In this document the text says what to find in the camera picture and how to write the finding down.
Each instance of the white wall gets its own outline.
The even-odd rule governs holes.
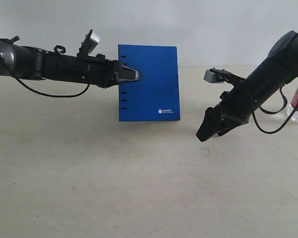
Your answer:
[[[0,38],[76,54],[85,34],[117,44],[175,45],[180,66],[257,65],[289,30],[298,0],[0,0]]]

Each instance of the blue folder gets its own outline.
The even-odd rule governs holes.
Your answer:
[[[180,120],[177,48],[118,45],[118,55],[140,73],[119,84],[119,121]]]

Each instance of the black cable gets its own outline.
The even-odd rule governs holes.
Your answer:
[[[39,95],[42,95],[42,96],[45,96],[45,97],[51,97],[51,98],[75,98],[75,97],[78,97],[78,96],[84,94],[89,89],[89,86],[90,86],[90,84],[88,84],[83,91],[81,91],[78,94],[74,94],[74,95],[52,95],[52,94],[42,93],[42,92],[39,92],[39,91],[37,91],[35,89],[30,88],[28,85],[26,85],[24,82],[22,82],[21,79],[19,79],[17,76],[15,76],[15,74],[12,72],[12,70],[10,70],[9,67],[6,65],[6,63],[4,62],[4,59],[1,58],[1,57],[0,57],[0,63],[2,63],[2,65],[9,71],[9,73],[12,75],[12,77],[15,78],[23,87],[25,87],[26,89],[30,90],[33,93],[36,93],[36,94],[39,94]]]
[[[283,101],[284,101],[284,104],[283,104],[282,108],[280,108],[280,109],[279,109],[278,111],[276,111],[276,112],[271,112],[271,111],[268,111],[268,110],[263,109],[263,108],[260,106],[259,109],[260,109],[263,113],[266,113],[266,114],[269,114],[269,115],[274,115],[274,114],[277,114],[277,113],[281,112],[283,109],[286,108],[286,106],[288,105],[288,100],[287,100],[287,98],[285,97],[285,95],[284,95],[284,93],[283,93],[283,87],[284,87],[284,86],[282,86],[282,87],[279,89],[279,92],[280,92],[280,94],[281,94],[281,96],[282,96],[282,98],[283,98]]]
[[[257,121],[256,116],[255,116],[255,111],[254,111],[254,104],[253,104],[252,93],[251,93],[249,84],[247,84],[247,85],[248,85],[247,88],[249,89],[249,96],[250,96],[251,106],[252,106],[252,116],[253,116],[253,119],[254,119],[254,122],[255,122],[257,128],[258,128],[261,132],[263,132],[263,133],[265,133],[265,134],[275,134],[275,133],[279,132],[281,129],[284,128],[284,126],[289,122],[289,120],[292,118],[292,116],[294,115],[294,113],[297,111],[297,109],[298,109],[298,101],[297,101],[297,104],[296,104],[296,106],[294,107],[293,111],[289,114],[289,116],[287,117],[287,119],[284,121],[284,123],[283,123],[278,129],[276,129],[276,130],[274,130],[274,131],[266,131],[266,130],[263,130],[263,129],[260,127],[260,125],[258,124],[258,121]]]

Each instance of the white table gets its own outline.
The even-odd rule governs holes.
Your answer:
[[[52,99],[0,77],[0,238],[298,238],[298,125],[266,135],[251,120],[201,143],[205,109],[231,88],[204,71],[180,69],[181,121],[144,123],[118,122],[117,87]],[[256,114],[267,130],[286,118]]]

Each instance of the logo on notebook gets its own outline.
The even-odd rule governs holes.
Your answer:
[[[172,110],[172,109],[162,109],[162,108],[160,108],[160,109],[158,110],[158,113],[159,113],[159,114],[173,113],[173,110]]]

